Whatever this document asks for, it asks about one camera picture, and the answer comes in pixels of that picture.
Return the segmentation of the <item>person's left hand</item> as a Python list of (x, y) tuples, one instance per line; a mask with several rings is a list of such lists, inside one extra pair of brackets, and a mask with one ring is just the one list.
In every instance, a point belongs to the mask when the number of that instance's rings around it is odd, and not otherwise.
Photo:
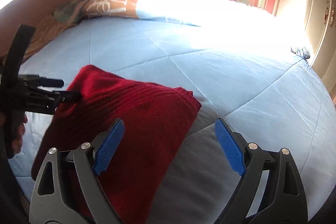
[(11, 142), (11, 148), (16, 155), (20, 153), (23, 145), (23, 135), (26, 132), (25, 124), (27, 123), (26, 113), (21, 113), (16, 119), (13, 126), (13, 141)]

